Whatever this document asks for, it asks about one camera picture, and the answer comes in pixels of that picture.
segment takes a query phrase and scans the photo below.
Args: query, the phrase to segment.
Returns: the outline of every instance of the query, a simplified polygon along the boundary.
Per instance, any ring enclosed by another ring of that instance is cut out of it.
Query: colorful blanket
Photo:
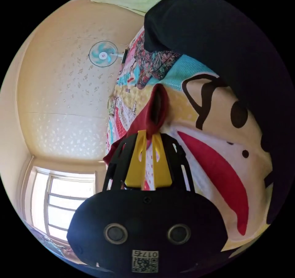
[[[161,80],[151,78],[143,90],[136,84],[140,69],[130,51],[110,97],[106,154],[124,136],[162,83],[169,111],[161,132],[176,138],[186,152],[195,192],[219,209],[228,232],[223,250],[247,246],[265,231],[272,185],[264,178],[272,170],[269,153],[262,150],[262,133],[253,115],[239,103],[226,81],[197,60],[181,56]],[[145,190],[154,190],[152,148],[147,150]]]

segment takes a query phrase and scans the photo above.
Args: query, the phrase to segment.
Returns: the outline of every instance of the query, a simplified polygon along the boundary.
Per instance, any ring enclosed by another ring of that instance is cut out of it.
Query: sticker
[[[159,261],[158,251],[133,250],[132,251],[132,272],[157,273],[158,261]]]

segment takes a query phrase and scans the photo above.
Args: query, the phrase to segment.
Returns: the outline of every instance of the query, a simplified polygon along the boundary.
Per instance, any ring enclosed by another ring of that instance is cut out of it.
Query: cartoon print pillow
[[[261,148],[261,130],[232,90],[216,75],[198,74],[182,82],[183,109],[190,119],[174,119],[166,132],[186,152],[195,191],[219,209],[234,249],[267,227],[272,186],[271,157]]]

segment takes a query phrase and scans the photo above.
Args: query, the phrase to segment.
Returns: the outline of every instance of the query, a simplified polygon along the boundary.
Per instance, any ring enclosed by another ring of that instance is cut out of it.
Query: window pane
[[[37,173],[32,193],[32,219],[37,229],[46,233],[44,223],[44,197],[48,175]]]
[[[74,211],[48,206],[48,223],[50,225],[68,229],[73,215]]]
[[[56,238],[59,238],[59,239],[62,239],[62,240],[65,240],[65,241],[68,241],[67,240],[67,233],[68,233],[68,231],[56,229],[56,228],[51,227],[51,226],[48,226],[48,228],[49,228],[49,234],[51,236],[56,237]]]
[[[49,196],[50,204],[64,208],[77,209],[83,202],[84,200],[66,199],[56,196]]]
[[[50,192],[64,196],[89,198],[93,195],[93,182],[77,182],[54,178]]]

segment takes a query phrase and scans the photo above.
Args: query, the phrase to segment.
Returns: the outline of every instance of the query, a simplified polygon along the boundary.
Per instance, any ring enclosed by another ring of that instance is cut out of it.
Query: patterned fabric
[[[136,87],[143,89],[151,77],[162,80],[181,54],[173,51],[148,52],[144,49],[144,33],[137,40],[134,59],[140,67]]]

